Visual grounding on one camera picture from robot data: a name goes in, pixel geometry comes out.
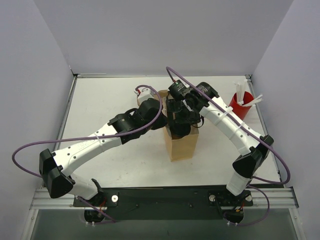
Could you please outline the brown paper bag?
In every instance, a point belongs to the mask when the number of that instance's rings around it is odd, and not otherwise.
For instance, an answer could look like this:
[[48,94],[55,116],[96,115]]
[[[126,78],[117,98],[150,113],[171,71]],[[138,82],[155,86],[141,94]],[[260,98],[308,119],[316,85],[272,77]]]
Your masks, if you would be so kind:
[[[158,93],[163,104],[162,113],[167,117],[165,98],[168,96],[168,90],[160,90]],[[204,124],[202,117],[201,119],[202,121],[197,125],[190,125],[191,130],[189,135],[180,139],[172,139],[170,132],[170,126],[172,125],[168,125],[167,119],[167,125],[163,127],[163,135],[167,153],[172,162],[191,159],[193,157],[198,142],[199,128]]]

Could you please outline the black coffee cup lid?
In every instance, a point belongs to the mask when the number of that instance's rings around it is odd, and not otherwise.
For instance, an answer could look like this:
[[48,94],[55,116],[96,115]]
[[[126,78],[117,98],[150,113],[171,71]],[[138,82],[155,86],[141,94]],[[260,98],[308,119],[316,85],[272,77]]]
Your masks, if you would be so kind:
[[189,124],[183,123],[183,124],[173,124],[169,127],[171,137],[172,139],[181,139],[191,132],[191,126]]

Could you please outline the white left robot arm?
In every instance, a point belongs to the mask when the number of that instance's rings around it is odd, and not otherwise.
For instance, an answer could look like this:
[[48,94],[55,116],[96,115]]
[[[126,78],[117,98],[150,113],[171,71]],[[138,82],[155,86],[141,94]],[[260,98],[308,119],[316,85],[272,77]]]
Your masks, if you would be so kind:
[[138,108],[116,115],[91,134],[89,140],[54,152],[43,150],[39,154],[39,173],[50,197],[56,199],[72,194],[82,197],[92,206],[100,204],[103,194],[98,181],[81,178],[74,171],[111,148],[138,139],[149,130],[164,127],[167,120],[162,109],[158,100],[149,98]]

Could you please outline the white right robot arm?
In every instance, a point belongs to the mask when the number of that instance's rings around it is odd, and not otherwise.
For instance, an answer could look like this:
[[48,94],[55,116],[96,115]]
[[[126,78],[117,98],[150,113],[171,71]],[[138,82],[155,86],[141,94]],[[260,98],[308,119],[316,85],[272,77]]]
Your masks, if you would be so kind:
[[208,120],[234,144],[240,155],[232,164],[234,173],[226,188],[234,196],[240,195],[268,157],[274,139],[252,130],[206,82],[192,88],[175,81],[168,88],[165,104],[172,135],[182,138],[191,126]]

